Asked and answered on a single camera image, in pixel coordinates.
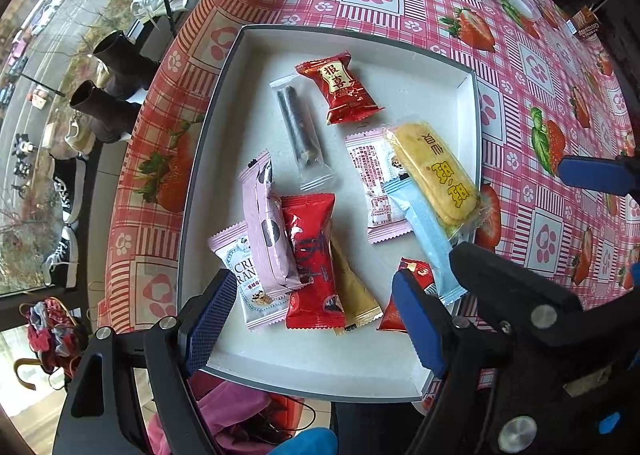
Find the red snack package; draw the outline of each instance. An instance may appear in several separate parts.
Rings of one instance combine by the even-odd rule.
[[[335,290],[331,258],[331,213],[335,195],[318,193],[282,197],[282,215],[293,246],[298,273],[306,287],[291,294],[288,329],[344,327],[344,310]]]
[[[409,271],[414,273],[418,284],[420,284],[420,287],[422,287],[427,294],[438,295],[435,280],[433,279],[433,271],[428,263],[421,260],[401,258],[398,265],[398,271],[401,269],[409,269]],[[394,303],[393,297],[389,298],[389,305],[386,306],[385,313],[382,314],[382,321],[380,322],[378,330],[406,332],[406,328],[400,319],[400,313],[398,312],[398,307],[396,307],[396,304]]]
[[[344,51],[322,60],[306,61],[296,72],[314,80],[329,103],[326,123],[356,122],[382,110],[362,83],[349,72],[351,54]]]

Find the table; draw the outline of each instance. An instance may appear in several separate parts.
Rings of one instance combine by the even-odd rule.
[[[127,149],[98,323],[143,329],[177,312],[189,164],[174,172],[172,196],[167,190],[160,203],[143,199],[139,169],[157,154],[175,156],[172,134],[206,110],[247,23],[364,31],[471,67],[481,98],[482,192],[500,212],[500,226],[479,241],[570,287],[587,308],[623,294],[638,259],[640,208],[629,197],[564,186],[555,168],[565,153],[633,154],[625,101],[597,38],[580,42],[550,0],[530,1],[542,10],[536,22],[508,16],[501,0],[201,0],[162,61]]]

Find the pink clothing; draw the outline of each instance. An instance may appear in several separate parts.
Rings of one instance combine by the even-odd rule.
[[[271,397],[262,390],[223,381],[198,401],[198,407],[209,434],[228,455],[266,455],[274,446],[247,440],[246,432],[237,425],[270,403]],[[156,455],[171,455],[158,414],[153,415],[146,432]]]

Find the pink snack package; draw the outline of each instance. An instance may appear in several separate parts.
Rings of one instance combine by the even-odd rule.
[[[249,330],[284,320],[289,311],[289,295],[273,299],[264,291],[255,270],[246,222],[210,237],[209,248],[238,280],[244,323]]]
[[[411,231],[404,214],[382,189],[382,184],[406,173],[393,148],[386,141],[384,129],[376,128],[348,135],[344,144],[351,162],[360,174],[367,196],[369,242],[375,244]]]
[[[264,291],[276,299],[300,289],[303,284],[287,238],[282,204],[273,190],[269,152],[252,160],[239,179],[252,256]]]

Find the black boot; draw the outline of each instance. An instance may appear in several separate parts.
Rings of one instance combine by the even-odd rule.
[[[82,82],[71,96],[71,108],[93,117],[89,126],[98,140],[116,142],[124,133],[132,133],[140,105],[120,101],[95,86],[91,80]]]
[[[111,71],[104,90],[118,99],[129,99],[137,89],[149,89],[160,64],[141,56],[121,30],[112,32],[94,49],[94,56]]]

